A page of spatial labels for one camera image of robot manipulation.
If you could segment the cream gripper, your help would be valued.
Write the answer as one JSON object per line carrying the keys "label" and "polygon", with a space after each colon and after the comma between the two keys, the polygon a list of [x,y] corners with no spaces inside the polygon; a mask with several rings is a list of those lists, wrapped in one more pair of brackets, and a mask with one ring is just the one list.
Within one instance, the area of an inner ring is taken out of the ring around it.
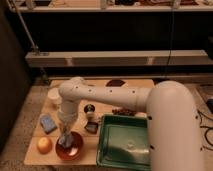
{"label": "cream gripper", "polygon": [[76,112],[74,113],[65,113],[62,110],[59,110],[57,113],[57,117],[60,120],[60,130],[61,133],[68,133],[75,122],[78,119],[78,114]]}

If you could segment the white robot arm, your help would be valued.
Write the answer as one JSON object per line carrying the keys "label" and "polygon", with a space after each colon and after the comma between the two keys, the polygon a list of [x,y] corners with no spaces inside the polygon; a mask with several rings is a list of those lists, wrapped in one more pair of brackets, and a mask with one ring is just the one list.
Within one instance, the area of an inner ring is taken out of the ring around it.
{"label": "white robot arm", "polygon": [[82,100],[146,113],[151,171],[205,171],[196,104],[183,84],[164,81],[153,88],[98,87],[74,77],[59,86],[59,94],[58,118],[64,123],[76,120]]}

